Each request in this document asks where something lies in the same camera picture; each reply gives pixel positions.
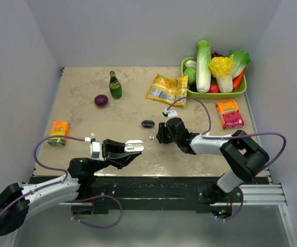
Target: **bottle label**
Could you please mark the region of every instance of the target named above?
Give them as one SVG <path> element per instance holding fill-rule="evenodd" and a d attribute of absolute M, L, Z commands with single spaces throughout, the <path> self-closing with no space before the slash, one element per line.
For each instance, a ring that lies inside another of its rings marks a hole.
<path fill-rule="evenodd" d="M 112 87 L 114 89 L 118 89 L 120 87 L 119 81 L 114 81 L 114 82 L 110 83 L 110 87 Z"/>

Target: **green bottle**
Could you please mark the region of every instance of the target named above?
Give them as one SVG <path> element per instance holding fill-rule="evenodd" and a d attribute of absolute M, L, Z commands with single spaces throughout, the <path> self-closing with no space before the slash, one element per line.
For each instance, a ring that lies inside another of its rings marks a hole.
<path fill-rule="evenodd" d="M 109 80 L 109 91 L 114 99 L 120 99 L 122 96 L 122 87 L 116 77 L 116 73 L 114 71 L 110 71 L 109 76 L 111 76 Z"/>

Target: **orange carrot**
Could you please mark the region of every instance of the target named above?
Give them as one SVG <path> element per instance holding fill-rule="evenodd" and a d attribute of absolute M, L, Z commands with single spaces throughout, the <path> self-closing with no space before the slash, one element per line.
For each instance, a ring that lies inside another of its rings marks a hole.
<path fill-rule="evenodd" d="M 238 77 L 235 77 L 233 80 L 233 89 L 236 90 L 242 81 L 243 76 L 245 75 L 247 68 L 245 68 Z"/>

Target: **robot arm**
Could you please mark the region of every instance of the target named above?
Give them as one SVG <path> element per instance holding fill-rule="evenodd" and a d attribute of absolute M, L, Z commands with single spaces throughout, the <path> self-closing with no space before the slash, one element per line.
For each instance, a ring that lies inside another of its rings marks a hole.
<path fill-rule="evenodd" d="M 88 198 L 95 172 L 109 165 L 122 169 L 141 155 L 144 149 L 140 140 L 118 143 L 107 139 L 102 145 L 89 137 L 85 140 L 90 142 L 91 158 L 72 159 L 65 181 L 64 175 L 36 185 L 20 187 L 14 183 L 0 194 L 0 213 L 5 210 L 0 216 L 0 236 L 13 232 L 25 220 L 59 203 Z"/>
<path fill-rule="evenodd" d="M 233 135 L 225 136 L 202 136 L 190 133 L 176 111 L 166 109 L 163 115 L 167 119 L 159 123 L 156 136 L 160 143 L 175 143 L 189 154 L 221 155 L 230 165 L 231 169 L 210 190 L 203 192 L 212 204 L 243 182 L 251 182 L 269 161 L 268 154 L 253 139 L 240 137 L 247 134 L 244 131 L 238 130 Z"/>

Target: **beige table surface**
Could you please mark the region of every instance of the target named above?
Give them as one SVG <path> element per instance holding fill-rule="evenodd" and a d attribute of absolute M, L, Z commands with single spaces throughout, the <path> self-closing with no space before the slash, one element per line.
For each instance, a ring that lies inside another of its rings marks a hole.
<path fill-rule="evenodd" d="M 114 70 L 121 82 L 123 96 L 114 100 L 109 92 L 109 71 Z M 190 155 L 182 153 L 175 144 L 163 145 L 149 140 L 156 135 L 159 122 L 165 121 L 162 111 L 169 105 L 146 99 L 157 73 L 177 78 L 179 67 L 66 67 L 46 129 L 49 135 L 54 121 L 70 123 L 69 135 L 76 137 L 94 136 L 97 141 L 112 139 L 118 142 L 139 139 L 144 141 L 144 151 L 122 170 L 112 166 L 96 174 L 122 176 L 220 176 L 229 165 L 221 156 L 210 154 Z M 94 104 L 98 94 L 109 98 L 108 106 L 99 109 Z M 215 104 L 218 100 L 203 100 L 212 119 L 210 135 L 226 135 L 234 130 L 221 128 Z M 236 98 L 245 121 L 242 128 L 253 133 L 253 125 L 244 95 Z M 190 132 L 203 132 L 208 128 L 204 108 L 196 101 L 187 100 L 186 107 L 174 107 Z M 144 129 L 141 122 L 153 120 L 155 127 Z M 68 168 L 74 157 L 89 157 L 89 144 L 67 140 L 65 147 L 43 144 L 40 160 L 43 164 Z M 37 167 L 34 175 L 60 175 L 61 172 Z"/>

